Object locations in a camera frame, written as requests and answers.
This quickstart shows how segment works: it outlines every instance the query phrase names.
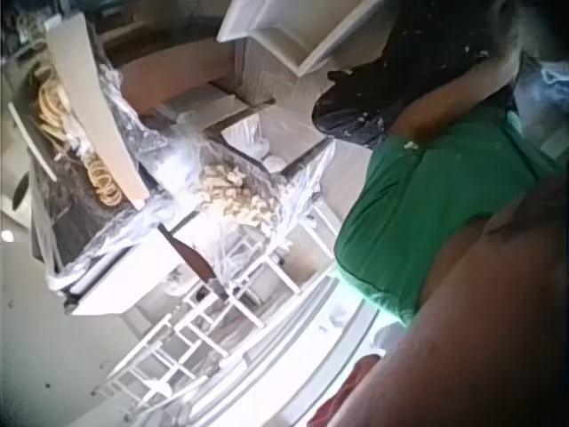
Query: dark hair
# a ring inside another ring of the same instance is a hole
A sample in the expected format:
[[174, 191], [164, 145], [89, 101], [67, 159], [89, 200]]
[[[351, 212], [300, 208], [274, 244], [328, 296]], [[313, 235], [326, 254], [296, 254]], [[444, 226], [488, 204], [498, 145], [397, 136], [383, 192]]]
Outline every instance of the dark hair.
[[547, 179], [528, 192], [517, 206], [510, 220], [489, 234], [511, 239], [532, 231], [547, 230], [567, 251], [567, 176]]

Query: black bag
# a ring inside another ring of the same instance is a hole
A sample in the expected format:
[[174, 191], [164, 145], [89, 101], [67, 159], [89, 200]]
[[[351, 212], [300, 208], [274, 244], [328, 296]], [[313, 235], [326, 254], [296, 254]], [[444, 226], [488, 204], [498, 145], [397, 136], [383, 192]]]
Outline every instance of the black bag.
[[495, 52], [495, 29], [511, 28], [512, 2], [404, 0], [378, 60], [329, 73], [335, 85], [312, 111], [315, 127], [369, 148], [381, 143], [407, 105]]

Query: light fixture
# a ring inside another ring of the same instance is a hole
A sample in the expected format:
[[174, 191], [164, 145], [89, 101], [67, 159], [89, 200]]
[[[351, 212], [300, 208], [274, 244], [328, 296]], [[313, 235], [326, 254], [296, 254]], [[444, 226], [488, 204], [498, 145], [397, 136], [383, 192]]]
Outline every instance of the light fixture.
[[0, 237], [2, 238], [2, 241], [6, 243], [11, 243], [14, 241], [14, 233], [9, 230], [2, 230]]

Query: green shirt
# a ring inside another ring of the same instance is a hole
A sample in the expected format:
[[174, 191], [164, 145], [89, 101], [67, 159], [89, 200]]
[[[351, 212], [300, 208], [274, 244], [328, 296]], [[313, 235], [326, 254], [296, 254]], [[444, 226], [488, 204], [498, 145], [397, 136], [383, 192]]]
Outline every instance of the green shirt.
[[389, 137], [373, 152], [336, 241], [340, 276], [408, 325], [444, 242], [555, 173], [561, 167], [500, 109], [474, 109], [425, 149]]

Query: white tray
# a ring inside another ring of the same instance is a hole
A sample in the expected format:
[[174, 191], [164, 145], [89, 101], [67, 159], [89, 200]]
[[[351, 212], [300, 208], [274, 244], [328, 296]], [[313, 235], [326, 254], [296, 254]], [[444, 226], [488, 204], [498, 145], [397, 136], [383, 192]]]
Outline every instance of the white tray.
[[233, 0], [218, 41], [252, 37], [297, 76], [320, 66], [383, 0]]

